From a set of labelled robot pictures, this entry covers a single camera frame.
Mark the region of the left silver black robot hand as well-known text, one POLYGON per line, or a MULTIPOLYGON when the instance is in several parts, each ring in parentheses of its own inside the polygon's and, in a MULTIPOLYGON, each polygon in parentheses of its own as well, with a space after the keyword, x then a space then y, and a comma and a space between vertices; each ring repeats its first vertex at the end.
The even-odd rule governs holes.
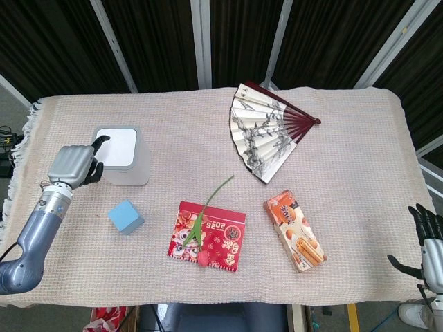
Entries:
POLYGON ((52 184, 64 183, 72 190, 97 183, 102 177, 104 165, 98 162, 96 153, 108 140, 110 137, 103 135, 91 145, 63 146, 49 169, 49 181, 52 184))

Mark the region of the white shoe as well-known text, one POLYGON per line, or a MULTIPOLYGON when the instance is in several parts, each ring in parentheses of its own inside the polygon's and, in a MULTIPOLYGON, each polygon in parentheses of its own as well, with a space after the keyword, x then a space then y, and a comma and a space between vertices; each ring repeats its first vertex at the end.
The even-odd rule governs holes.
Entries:
POLYGON ((431 310, 422 304, 401 304, 398 308, 399 319, 410 326, 443 332, 443 311, 431 310))

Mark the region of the red artificial tulip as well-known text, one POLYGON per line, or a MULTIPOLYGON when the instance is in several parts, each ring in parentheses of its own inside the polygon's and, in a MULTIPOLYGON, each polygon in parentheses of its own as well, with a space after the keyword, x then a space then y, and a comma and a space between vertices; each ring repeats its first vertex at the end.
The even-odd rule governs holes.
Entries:
POLYGON ((186 247, 191 241, 197 242, 197 247, 199 249, 197 253, 197 263, 200 266, 207 266, 209 263, 209 254, 206 250, 203 250, 203 244, 201 239, 201 226, 203 222, 203 216, 206 208, 208 207, 208 204, 212 201, 214 196, 220 191, 220 189, 225 186, 227 183, 229 183, 235 176, 232 175, 231 177, 227 178, 217 189, 210 195, 208 200, 206 201, 205 205, 201 209, 200 213, 197 215, 197 218, 195 219, 194 225, 190 230, 190 233, 186 237, 186 239, 183 242, 183 246, 186 247))

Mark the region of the red patterned plastic bag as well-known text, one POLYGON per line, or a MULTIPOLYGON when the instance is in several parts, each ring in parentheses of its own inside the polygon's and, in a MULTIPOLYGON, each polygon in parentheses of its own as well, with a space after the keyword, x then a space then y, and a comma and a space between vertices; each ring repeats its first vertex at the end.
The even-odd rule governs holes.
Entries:
POLYGON ((117 332, 128 313, 127 306, 95 307, 90 322, 83 327, 82 332, 117 332))

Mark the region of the red spiral desk calendar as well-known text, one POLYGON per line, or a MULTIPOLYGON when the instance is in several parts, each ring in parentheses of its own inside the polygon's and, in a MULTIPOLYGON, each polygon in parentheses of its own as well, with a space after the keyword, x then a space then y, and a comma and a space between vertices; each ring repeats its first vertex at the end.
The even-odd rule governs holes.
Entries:
POLYGON ((199 253, 206 253, 207 266, 235 272, 244 238, 246 215, 242 212, 182 201, 179 204, 168 256, 199 262, 199 253), (202 213, 201 244, 196 239, 186 242, 195 221, 202 213))

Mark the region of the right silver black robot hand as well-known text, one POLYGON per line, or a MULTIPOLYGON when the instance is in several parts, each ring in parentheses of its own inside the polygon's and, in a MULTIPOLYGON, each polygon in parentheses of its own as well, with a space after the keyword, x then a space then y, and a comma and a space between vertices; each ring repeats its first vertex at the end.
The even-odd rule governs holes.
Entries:
POLYGON ((443 216, 432 213, 420 204, 408 206, 413 216, 422 257, 421 268, 401 264, 393 255, 387 255, 392 266, 423 284, 417 287, 434 313, 443 314, 443 216))

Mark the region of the orange egg roll box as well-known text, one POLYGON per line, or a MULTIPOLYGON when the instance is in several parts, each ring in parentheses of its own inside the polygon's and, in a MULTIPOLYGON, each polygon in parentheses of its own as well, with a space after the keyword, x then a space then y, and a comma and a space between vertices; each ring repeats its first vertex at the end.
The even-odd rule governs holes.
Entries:
POLYGON ((327 260, 325 251, 290 190, 265 201, 264 209, 298 272, 307 271, 327 260))

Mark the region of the white square container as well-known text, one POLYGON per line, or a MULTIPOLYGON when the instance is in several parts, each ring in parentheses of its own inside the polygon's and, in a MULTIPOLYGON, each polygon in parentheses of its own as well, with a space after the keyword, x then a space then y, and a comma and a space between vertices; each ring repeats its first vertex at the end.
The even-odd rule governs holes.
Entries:
POLYGON ((99 126, 93 137, 109 136, 96 153, 102 178, 119 186, 145 185, 150 177, 150 150, 141 130, 133 126, 99 126))

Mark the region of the dark robot base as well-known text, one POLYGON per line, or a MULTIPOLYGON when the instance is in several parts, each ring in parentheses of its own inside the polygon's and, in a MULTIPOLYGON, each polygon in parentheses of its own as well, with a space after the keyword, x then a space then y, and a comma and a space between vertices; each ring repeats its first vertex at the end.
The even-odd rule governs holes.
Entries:
POLYGON ((141 306, 138 332, 288 332, 281 304, 164 303, 141 306))

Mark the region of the beige woven tablecloth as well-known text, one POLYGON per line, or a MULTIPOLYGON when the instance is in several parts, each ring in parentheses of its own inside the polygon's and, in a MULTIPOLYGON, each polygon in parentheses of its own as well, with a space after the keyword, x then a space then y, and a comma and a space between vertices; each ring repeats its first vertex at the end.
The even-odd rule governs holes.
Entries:
POLYGON ((0 254, 17 239, 57 152, 87 145, 96 127, 132 125, 151 153, 140 187, 100 181, 74 191, 30 292, 0 296, 0 306, 125 306, 160 302, 267 302, 330 305, 417 299, 415 278, 387 255, 419 266, 408 206, 433 204, 400 99, 387 89, 281 91, 321 120, 268 184, 245 168, 230 137, 233 88, 170 93, 63 95, 30 109, 0 223, 0 254), (168 256, 181 201, 246 215, 238 269, 202 268, 168 256), (290 190, 327 255, 298 272, 264 202, 290 190), (145 222, 121 234, 107 216, 131 201, 145 222))

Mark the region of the white metal frame post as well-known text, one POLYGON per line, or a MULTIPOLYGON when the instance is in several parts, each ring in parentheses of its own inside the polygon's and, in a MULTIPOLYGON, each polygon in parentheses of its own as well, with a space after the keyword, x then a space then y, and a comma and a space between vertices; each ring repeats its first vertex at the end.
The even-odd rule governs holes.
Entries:
POLYGON ((267 89, 272 89, 273 86, 272 77, 275 72, 275 67, 280 54, 280 49, 286 31, 289 16, 291 13, 292 5, 293 5, 293 0, 284 0, 282 3, 280 17, 274 35, 273 45, 266 69, 266 74, 264 77, 264 81, 261 83, 261 86, 267 89))
POLYGON ((212 88, 210 0, 190 0, 199 89, 212 88))
POLYGON ((0 85, 7 90, 15 99, 22 103, 26 108, 31 108, 32 103, 24 97, 2 74, 0 74, 0 85))
POLYGON ((89 0, 90 4, 95 12, 95 15, 98 19, 100 27, 102 28, 103 33, 107 39, 107 42, 111 48, 111 51, 114 55, 114 58, 117 62, 117 65, 122 73, 122 76, 127 84, 127 87, 131 93, 138 93, 138 89, 136 87, 135 81, 132 77, 132 74, 129 70, 125 57, 121 51, 120 45, 118 43, 118 39, 114 33, 114 30, 111 26, 111 22, 107 16, 105 7, 103 6, 102 0, 89 0))
POLYGON ((414 0, 412 6, 357 80, 354 89, 366 89, 373 86, 440 2, 441 0, 414 0))

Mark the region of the blue foam cube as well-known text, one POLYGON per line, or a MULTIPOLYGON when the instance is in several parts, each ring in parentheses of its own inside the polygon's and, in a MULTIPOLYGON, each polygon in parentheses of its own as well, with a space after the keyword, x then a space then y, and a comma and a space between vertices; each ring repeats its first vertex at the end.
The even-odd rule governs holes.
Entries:
POLYGON ((107 216, 116 229, 124 235, 129 235, 145 222, 136 206, 129 200, 124 200, 116 205, 108 211, 107 216))

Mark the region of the ink painted folding fan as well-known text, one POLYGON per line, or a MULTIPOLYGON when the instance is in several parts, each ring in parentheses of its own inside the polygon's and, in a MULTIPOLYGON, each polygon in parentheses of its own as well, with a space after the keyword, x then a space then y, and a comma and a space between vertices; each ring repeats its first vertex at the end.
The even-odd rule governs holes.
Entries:
POLYGON ((230 135, 247 170, 267 184, 321 120, 253 82, 240 84, 230 107, 230 135))

